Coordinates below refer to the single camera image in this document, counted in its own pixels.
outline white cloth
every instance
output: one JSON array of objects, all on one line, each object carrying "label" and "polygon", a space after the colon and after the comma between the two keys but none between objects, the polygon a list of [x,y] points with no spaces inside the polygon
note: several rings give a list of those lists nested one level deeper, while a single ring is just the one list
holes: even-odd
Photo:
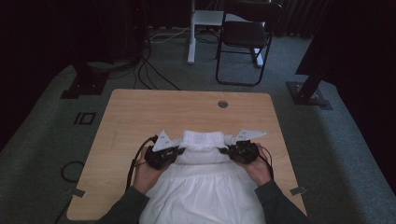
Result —
[{"label": "white cloth", "polygon": [[149,223],[265,223],[255,183],[227,155],[224,134],[186,131],[182,155],[148,192],[140,217]]}]

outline gray carpet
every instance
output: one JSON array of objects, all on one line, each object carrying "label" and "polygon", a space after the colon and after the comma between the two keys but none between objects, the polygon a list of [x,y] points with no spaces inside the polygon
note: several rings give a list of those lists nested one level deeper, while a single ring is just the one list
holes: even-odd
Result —
[{"label": "gray carpet", "polygon": [[[215,40],[212,35],[200,37]],[[263,81],[256,87],[218,84],[213,44],[197,42],[195,64],[188,65],[186,37],[152,44],[148,61],[183,91],[269,93],[298,183],[308,189],[303,199],[312,223],[395,223],[395,195],[336,88],[325,82],[319,86],[333,110],[295,105],[290,97],[286,82],[306,79],[294,73],[309,43],[309,39],[300,37],[276,37]],[[244,62],[241,64],[236,64],[234,58],[223,59],[223,65],[231,68],[223,68],[222,72],[231,78],[251,79],[260,71],[249,58],[238,58]],[[93,65],[109,67],[103,63]],[[237,73],[236,66],[244,70]],[[76,75],[71,66],[52,80],[0,154],[0,223],[55,223],[60,214],[59,223],[91,223],[68,220],[63,212],[76,183],[63,180],[61,168],[70,161],[87,159],[113,90],[145,89],[137,78],[138,68],[111,73],[102,95],[81,95],[78,99],[60,99]],[[149,83],[146,66],[141,74]],[[149,67],[148,74],[158,89],[174,89]],[[93,112],[96,117],[91,125],[75,124],[78,113]],[[78,165],[67,170],[68,176],[75,179],[80,172]]]}]

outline wooden table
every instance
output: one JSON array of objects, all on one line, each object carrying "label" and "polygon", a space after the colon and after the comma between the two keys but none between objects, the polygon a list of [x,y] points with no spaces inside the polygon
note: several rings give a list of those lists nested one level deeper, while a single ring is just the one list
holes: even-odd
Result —
[{"label": "wooden table", "polygon": [[[226,108],[219,107],[226,101]],[[141,144],[165,130],[171,139],[185,130],[237,135],[241,129],[265,130],[252,142],[267,147],[273,157],[276,183],[305,212],[288,151],[266,93],[214,91],[115,90],[108,102],[77,189],[67,211],[71,220],[96,220],[122,196],[131,161]]]}]

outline person's right hand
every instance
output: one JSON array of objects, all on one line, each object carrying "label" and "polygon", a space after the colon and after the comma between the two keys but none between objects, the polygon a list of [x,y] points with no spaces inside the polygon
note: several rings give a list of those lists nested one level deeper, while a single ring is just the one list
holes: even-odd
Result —
[{"label": "person's right hand", "polygon": [[136,173],[134,175],[134,188],[143,194],[146,194],[154,187],[161,174],[168,168],[164,167],[161,170],[156,170],[150,167],[145,160],[147,151],[148,148],[144,147],[140,154],[140,159],[136,163]]},{"label": "person's right hand", "polygon": [[[262,145],[258,143],[256,143],[256,145],[259,148],[260,155],[265,158],[266,161],[268,161],[268,158],[265,156],[262,150]],[[268,162],[263,161],[259,157],[257,160],[249,164],[244,164],[241,162],[235,163],[242,166],[247,171],[250,178],[256,183],[258,187],[272,180],[270,171],[271,167],[269,167]]]}]

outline black stand base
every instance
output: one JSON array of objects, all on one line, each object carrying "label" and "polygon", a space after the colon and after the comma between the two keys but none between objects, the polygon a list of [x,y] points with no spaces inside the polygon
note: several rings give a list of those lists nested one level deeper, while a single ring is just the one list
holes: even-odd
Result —
[{"label": "black stand base", "polygon": [[80,95],[101,95],[106,85],[109,72],[92,70],[91,73],[94,77],[91,84],[81,86],[77,75],[70,89],[64,91],[61,99],[78,99]]},{"label": "black stand base", "polygon": [[288,85],[291,97],[297,105],[318,105],[322,110],[332,110],[332,106],[328,100],[325,100],[320,93],[319,89],[316,89],[314,94],[308,98],[302,98],[299,95],[301,87],[304,85],[303,82],[286,82]]}]

